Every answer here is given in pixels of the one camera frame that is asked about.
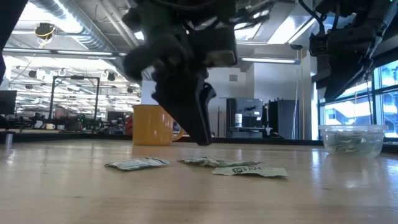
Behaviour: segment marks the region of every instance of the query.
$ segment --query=paper money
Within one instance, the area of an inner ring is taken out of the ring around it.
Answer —
[[[123,171],[133,171],[148,167],[164,166],[169,164],[170,162],[167,160],[147,157],[147,158],[132,158],[127,161],[121,161],[121,162],[111,162],[109,164],[105,164],[105,166],[114,167]]]
[[[262,162],[255,161],[239,161],[239,162],[228,162],[218,159],[211,158],[191,158],[191,159],[182,159],[179,162],[183,162],[186,164],[193,164],[199,166],[210,166],[210,167],[234,167],[234,166],[254,166],[261,164]]]
[[[213,174],[221,175],[237,175],[237,174],[258,174],[263,177],[287,177],[287,172],[284,168],[268,168],[268,167],[220,167],[213,171]]]

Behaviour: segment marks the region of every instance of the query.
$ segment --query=desk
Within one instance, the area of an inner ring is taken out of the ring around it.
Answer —
[[[213,144],[134,146],[74,140],[0,146],[1,223],[398,223],[398,156],[327,156],[322,147]],[[131,156],[171,160],[121,172]],[[212,175],[187,157],[259,160],[287,179]]]

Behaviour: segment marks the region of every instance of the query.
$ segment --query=wooden tabletop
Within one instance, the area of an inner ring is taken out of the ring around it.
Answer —
[[[398,157],[357,160],[322,148],[214,144],[138,147],[130,141],[54,141],[0,146],[0,222],[398,223]],[[134,172],[112,161],[158,157],[167,167]],[[264,161],[287,179],[212,175],[188,157]]]

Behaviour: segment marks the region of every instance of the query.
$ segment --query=clear plastic bowl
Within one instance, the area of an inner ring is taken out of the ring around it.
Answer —
[[[376,157],[383,147],[382,125],[321,125],[323,145],[330,154]]]

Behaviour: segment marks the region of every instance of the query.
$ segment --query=yellow mug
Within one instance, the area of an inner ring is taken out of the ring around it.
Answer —
[[[169,146],[184,135],[173,135],[174,119],[157,105],[135,105],[132,141],[138,146]]]

